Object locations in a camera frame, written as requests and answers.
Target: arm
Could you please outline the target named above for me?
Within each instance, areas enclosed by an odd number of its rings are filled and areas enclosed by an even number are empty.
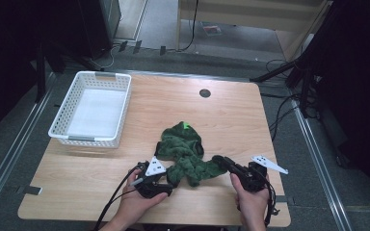
[[[264,216],[269,200],[267,189],[260,192],[247,192],[236,174],[231,173],[230,180],[236,190],[236,205],[240,206],[242,224],[249,231],[266,230]]]
[[[159,193],[151,199],[143,198],[136,191],[130,192],[135,190],[135,187],[129,185],[135,180],[136,175],[140,172],[141,171],[137,169],[128,177],[127,185],[124,187],[122,192],[129,193],[121,197],[119,209],[113,218],[101,228],[102,231],[123,231],[127,229],[129,226],[137,222],[137,220],[139,220],[148,209],[167,198],[168,195],[165,192]]]

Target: black circular grommet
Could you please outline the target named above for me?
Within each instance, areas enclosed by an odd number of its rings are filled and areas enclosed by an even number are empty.
[[[210,96],[210,91],[209,90],[206,90],[206,89],[203,89],[203,90],[200,90],[199,91],[199,94],[200,96],[202,96],[203,98],[207,98]]]

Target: aluminum rail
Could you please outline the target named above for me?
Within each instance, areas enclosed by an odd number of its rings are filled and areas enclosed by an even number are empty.
[[[11,174],[13,167],[20,156],[23,147],[25,146],[25,143],[27,142],[33,129],[35,128],[35,125],[40,118],[40,115],[52,93],[55,82],[56,76],[52,72],[49,76],[47,76],[46,85],[48,86],[48,88],[46,94],[43,96],[40,103],[35,103],[34,107],[31,110],[31,113],[26,118],[26,121],[23,123],[19,133],[14,139],[11,148],[2,161],[0,165],[0,192],[2,191],[6,181],[8,180],[8,177]]]
[[[298,103],[295,100],[292,100],[292,106],[293,108],[295,108],[298,106]],[[347,213],[341,202],[338,191],[332,183],[330,174],[327,170],[326,164],[324,163],[320,148],[318,147],[317,142],[314,139],[310,125],[308,124],[308,121],[303,117],[300,109],[295,109],[295,113],[300,127],[302,128],[305,142],[307,143],[311,159],[313,160],[314,166],[317,170],[321,185],[324,189],[324,193],[326,194],[327,200],[330,204],[332,215],[334,216],[338,230],[351,231],[353,230],[353,227],[351,226],[351,223],[347,217]]]

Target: green towel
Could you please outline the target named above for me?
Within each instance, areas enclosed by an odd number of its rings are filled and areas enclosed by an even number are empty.
[[[167,169],[168,181],[175,187],[186,176],[192,187],[199,181],[222,175],[227,169],[218,164],[204,162],[201,138],[193,127],[186,122],[180,122],[166,129],[157,145],[156,156],[159,160],[175,161],[175,165]]]

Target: vr controller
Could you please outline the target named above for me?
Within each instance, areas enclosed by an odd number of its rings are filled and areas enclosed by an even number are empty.
[[[132,185],[134,185],[138,193],[140,193],[144,198],[152,198],[159,193],[167,193],[168,195],[171,195],[173,185],[158,183],[161,177],[167,174],[165,169],[158,171],[158,167],[151,167],[152,169],[149,169],[148,161],[143,163],[138,162],[137,168],[142,171]]]
[[[249,192],[259,192],[265,188],[267,182],[267,168],[256,163],[249,162],[249,167],[242,167],[234,161],[223,156],[214,156],[212,161],[227,169],[229,172],[236,174],[239,177],[243,189]]]

